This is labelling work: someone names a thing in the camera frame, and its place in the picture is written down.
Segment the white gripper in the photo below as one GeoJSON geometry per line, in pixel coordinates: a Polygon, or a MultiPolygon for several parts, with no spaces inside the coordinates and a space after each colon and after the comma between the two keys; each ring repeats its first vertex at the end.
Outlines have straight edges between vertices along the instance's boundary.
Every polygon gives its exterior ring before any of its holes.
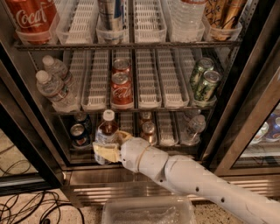
{"type": "MultiPolygon", "coordinates": [[[[150,143],[140,137],[118,130],[117,142],[121,144],[121,162],[124,168],[139,172],[139,163],[150,143]]],[[[120,161],[120,149],[117,143],[93,143],[94,159],[97,163],[117,163],[120,161]]]]}

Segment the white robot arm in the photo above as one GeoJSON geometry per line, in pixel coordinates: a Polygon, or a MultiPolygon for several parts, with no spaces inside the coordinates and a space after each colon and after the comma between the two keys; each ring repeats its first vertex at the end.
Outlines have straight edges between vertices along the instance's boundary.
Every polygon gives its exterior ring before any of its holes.
{"type": "Polygon", "coordinates": [[[280,224],[279,202],[219,178],[188,156],[171,156],[141,137],[119,131],[116,143],[94,142],[93,149],[172,193],[210,200],[248,224],[280,224]]]}

